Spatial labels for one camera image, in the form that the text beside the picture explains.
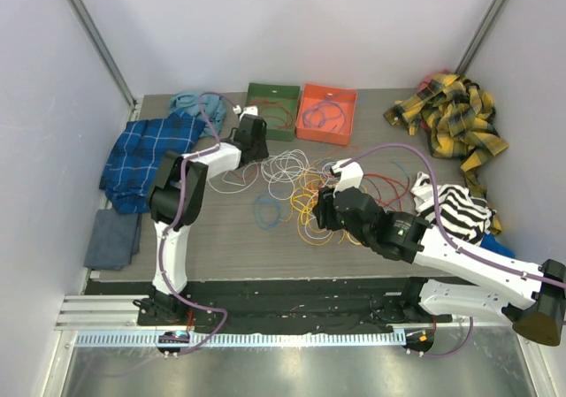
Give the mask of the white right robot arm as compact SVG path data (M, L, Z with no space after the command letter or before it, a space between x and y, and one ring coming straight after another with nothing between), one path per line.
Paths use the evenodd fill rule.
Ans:
M323 187L313 209L317 225L343 230L385 259L444 271L463 280L449 291L424 280L399 309L411 322L432 316L484 318L523 338L557 347L565 320L565 266L552 259L523 262L449 237L439 226L400 211L386 211L356 187Z

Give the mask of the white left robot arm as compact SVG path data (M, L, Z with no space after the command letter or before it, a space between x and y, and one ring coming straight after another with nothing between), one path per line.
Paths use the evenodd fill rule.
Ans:
M168 151L149 191L149 212L157 237L156 272L147 297L134 301L137 324L177 325L188 319L188 236L203 205L209 179L261 162L268 156L267 124L251 113L240 115L228 138L190 154Z

